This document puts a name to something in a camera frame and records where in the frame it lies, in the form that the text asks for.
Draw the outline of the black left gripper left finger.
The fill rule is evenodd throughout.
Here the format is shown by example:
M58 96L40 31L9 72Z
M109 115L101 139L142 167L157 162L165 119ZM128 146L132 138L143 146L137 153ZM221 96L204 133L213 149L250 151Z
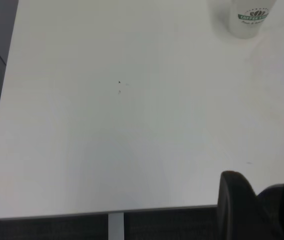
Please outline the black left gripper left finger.
M284 240L248 180L239 172L220 175L217 202L219 240Z

